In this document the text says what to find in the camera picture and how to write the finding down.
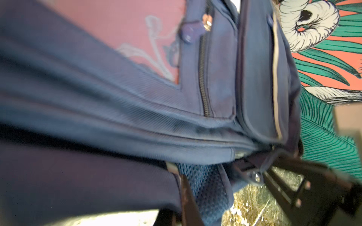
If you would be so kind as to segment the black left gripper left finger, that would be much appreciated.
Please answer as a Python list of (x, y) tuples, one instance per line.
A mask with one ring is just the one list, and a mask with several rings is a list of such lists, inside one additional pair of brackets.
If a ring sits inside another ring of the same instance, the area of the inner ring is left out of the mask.
[(177, 216), (171, 210), (160, 210), (153, 226), (176, 226)]

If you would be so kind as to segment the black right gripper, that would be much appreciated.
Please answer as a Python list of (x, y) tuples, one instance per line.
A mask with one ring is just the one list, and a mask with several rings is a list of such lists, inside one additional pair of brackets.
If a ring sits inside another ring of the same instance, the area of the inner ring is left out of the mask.
[(302, 175), (294, 191), (270, 168), (264, 183), (293, 226), (360, 226), (362, 184), (326, 165), (280, 157), (273, 167)]

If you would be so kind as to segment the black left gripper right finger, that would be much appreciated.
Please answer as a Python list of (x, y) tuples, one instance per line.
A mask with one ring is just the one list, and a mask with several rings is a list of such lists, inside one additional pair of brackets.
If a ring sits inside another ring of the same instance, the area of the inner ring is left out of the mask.
[(185, 175), (181, 175), (182, 195), (182, 225), (183, 226), (204, 226), (198, 206), (195, 202), (189, 181)]

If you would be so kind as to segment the navy blue school backpack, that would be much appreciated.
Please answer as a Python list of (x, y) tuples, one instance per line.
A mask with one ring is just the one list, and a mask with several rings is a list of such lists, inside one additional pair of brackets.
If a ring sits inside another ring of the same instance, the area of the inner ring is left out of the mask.
[(1, 1), (1, 224), (171, 210), (205, 226), (300, 142), (272, 1)]

